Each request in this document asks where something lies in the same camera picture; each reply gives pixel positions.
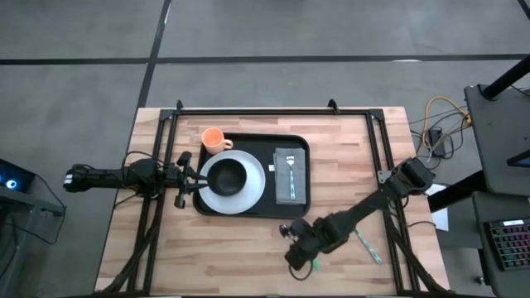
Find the keyboard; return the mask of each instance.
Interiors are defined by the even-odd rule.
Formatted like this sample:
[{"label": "keyboard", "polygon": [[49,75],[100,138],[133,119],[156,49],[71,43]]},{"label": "keyboard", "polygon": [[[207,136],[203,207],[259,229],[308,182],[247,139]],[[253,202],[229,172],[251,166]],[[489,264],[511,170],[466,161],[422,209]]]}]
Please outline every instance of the keyboard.
[{"label": "keyboard", "polygon": [[530,219],[484,224],[501,271],[530,269]]}]

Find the table leg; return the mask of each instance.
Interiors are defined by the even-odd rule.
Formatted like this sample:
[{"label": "table leg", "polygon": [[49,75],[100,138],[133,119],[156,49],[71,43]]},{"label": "table leg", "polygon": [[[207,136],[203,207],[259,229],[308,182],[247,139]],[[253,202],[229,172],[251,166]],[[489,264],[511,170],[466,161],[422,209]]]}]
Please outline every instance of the table leg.
[{"label": "table leg", "polygon": [[448,186],[442,191],[429,195],[427,199],[429,200],[431,212],[436,212],[458,201],[469,198],[474,191],[488,192],[483,171],[478,171]]}]

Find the utensil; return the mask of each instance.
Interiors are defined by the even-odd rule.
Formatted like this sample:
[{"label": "utensil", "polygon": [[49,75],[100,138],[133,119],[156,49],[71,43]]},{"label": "utensil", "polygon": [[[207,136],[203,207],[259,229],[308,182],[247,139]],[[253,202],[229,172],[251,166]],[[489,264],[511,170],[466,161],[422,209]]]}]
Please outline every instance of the utensil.
[{"label": "utensil", "polygon": [[294,156],[287,156],[287,164],[289,165],[289,178],[291,179],[291,199],[295,199],[295,178],[292,174],[292,165],[295,164],[295,157]]}]

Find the blue light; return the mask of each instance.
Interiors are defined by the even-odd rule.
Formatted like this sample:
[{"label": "blue light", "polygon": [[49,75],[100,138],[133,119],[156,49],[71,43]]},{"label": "blue light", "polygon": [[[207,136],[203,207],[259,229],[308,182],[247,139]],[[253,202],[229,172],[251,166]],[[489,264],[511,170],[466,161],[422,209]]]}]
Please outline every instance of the blue light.
[{"label": "blue light", "polygon": [[10,180],[6,183],[6,186],[8,187],[8,189],[12,190],[17,187],[17,182],[14,180]]}]

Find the paper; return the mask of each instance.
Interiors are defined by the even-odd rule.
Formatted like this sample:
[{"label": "paper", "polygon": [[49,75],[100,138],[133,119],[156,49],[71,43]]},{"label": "paper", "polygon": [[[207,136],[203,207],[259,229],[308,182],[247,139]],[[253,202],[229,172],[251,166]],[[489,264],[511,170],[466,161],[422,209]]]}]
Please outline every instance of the paper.
[{"label": "paper", "polygon": [[[425,191],[426,195],[433,195],[438,191],[444,190],[445,185],[433,184],[431,188]],[[447,208],[436,211],[432,214],[432,221],[436,225],[436,229],[449,232],[449,216],[447,215]]]}]

